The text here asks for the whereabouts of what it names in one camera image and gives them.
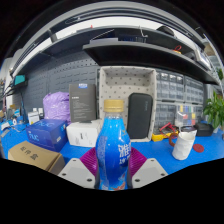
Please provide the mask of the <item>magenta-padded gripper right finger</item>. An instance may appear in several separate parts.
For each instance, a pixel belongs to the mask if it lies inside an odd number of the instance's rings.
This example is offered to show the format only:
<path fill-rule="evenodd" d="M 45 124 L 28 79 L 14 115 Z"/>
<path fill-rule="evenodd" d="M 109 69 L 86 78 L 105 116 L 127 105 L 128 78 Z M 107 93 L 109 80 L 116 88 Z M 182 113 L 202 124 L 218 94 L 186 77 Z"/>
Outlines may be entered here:
<path fill-rule="evenodd" d="M 141 188 L 165 176 L 167 172 L 155 158 L 147 159 L 137 149 L 131 148 L 127 171 L 129 189 Z"/>

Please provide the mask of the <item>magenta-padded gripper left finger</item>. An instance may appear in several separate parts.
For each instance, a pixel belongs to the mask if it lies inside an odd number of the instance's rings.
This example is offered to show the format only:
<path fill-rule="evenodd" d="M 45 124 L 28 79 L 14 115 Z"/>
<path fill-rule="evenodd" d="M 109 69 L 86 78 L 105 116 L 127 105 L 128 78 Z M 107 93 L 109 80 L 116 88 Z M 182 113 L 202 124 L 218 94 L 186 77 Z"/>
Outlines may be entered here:
<path fill-rule="evenodd" d="M 72 158 L 58 176 L 78 186 L 97 189 L 100 175 L 96 150 L 91 148 L 80 158 Z"/>

